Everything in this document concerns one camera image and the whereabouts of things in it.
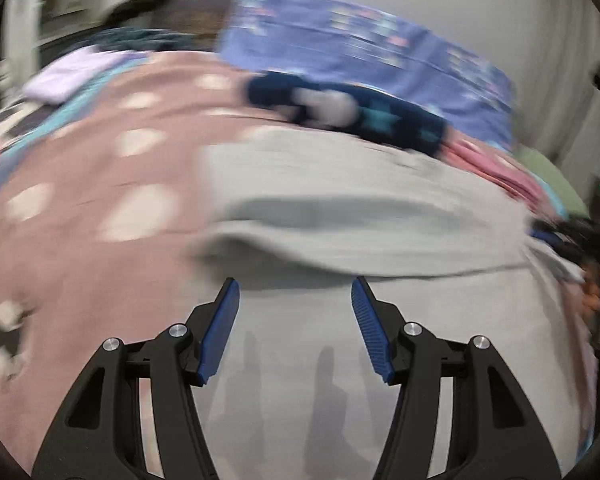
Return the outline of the navy star fleece garment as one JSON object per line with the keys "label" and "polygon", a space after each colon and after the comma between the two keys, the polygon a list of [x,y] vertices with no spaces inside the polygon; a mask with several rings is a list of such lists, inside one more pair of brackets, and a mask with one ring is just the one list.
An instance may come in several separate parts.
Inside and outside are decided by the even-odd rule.
{"label": "navy star fleece garment", "polygon": [[246,83],[250,105],[306,128],[337,131],[399,150],[437,156],[452,127],[444,118],[358,84],[267,72]]}

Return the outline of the folded pink clothes stack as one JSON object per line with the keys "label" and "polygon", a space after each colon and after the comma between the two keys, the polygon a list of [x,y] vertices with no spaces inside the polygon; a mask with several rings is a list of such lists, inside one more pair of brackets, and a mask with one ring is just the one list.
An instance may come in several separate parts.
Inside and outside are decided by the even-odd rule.
{"label": "folded pink clothes stack", "polygon": [[504,151],[457,133],[442,144],[440,159],[468,171],[520,200],[536,214],[554,214],[550,198],[530,172]]}

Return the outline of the lilac folded garment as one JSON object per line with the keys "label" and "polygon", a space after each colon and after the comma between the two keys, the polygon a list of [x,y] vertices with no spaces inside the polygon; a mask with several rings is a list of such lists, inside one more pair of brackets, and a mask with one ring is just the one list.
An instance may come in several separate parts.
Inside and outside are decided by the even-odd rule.
{"label": "lilac folded garment", "polygon": [[76,49],[33,76],[23,85],[22,94],[28,100],[60,105],[93,78],[123,63],[128,57],[128,51],[103,51],[93,46]]}

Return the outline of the green pillow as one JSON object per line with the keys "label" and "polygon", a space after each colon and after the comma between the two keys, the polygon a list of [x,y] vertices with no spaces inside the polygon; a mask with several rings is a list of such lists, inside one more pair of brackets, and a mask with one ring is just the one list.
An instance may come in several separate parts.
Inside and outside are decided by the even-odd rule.
{"label": "green pillow", "polygon": [[588,207],[582,198],[547,157],[533,148],[519,144],[515,158],[539,182],[559,217],[567,218],[570,214],[588,216]]}

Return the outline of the teal knitted garment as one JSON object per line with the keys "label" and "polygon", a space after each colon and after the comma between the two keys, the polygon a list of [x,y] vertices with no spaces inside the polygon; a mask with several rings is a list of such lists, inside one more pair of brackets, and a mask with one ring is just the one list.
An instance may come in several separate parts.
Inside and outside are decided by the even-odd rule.
{"label": "teal knitted garment", "polygon": [[94,47],[99,51],[196,51],[196,38],[184,32],[167,29],[117,27],[95,32],[93,35],[73,44],[66,53],[84,47]]}

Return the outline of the dark patterned pillow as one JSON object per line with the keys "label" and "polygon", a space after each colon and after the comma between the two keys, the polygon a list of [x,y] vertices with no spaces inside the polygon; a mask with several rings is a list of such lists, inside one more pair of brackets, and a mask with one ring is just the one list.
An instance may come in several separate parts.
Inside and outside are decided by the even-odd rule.
{"label": "dark patterned pillow", "polygon": [[232,7],[233,0],[166,0],[152,12],[149,27],[192,35],[197,50],[213,51]]}

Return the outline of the pink polka dot bedsheet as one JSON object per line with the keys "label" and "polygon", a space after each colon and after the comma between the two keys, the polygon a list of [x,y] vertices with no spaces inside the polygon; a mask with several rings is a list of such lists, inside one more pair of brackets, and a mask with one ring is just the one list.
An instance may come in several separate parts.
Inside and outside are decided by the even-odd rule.
{"label": "pink polka dot bedsheet", "polygon": [[140,133],[208,146],[252,127],[317,131],[248,107],[245,78],[208,54],[158,54],[35,144],[1,189],[0,439],[21,466],[106,338],[150,339],[198,306],[176,303],[175,236],[142,225]]}

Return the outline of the blue patterned pillow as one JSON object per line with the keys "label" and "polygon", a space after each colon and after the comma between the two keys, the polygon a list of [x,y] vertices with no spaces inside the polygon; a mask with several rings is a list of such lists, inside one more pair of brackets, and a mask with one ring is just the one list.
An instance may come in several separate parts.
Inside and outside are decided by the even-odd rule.
{"label": "blue patterned pillow", "polygon": [[510,148],[514,87],[482,56],[393,14],[340,0],[234,0],[216,48],[243,70],[362,84]]}

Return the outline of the grey cloth garment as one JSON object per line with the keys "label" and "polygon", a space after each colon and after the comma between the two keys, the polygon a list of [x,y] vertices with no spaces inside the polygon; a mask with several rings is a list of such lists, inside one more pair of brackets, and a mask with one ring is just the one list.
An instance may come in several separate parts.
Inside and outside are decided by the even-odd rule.
{"label": "grey cloth garment", "polygon": [[172,234],[176,303],[227,276],[242,302],[219,370],[196,394],[224,479],[366,479],[396,392],[375,375],[350,305],[365,276],[409,320],[488,336],[528,394],[562,470],[582,408],[567,267],[497,186],[426,156],[339,133],[252,127],[200,146],[144,130],[142,225]]}

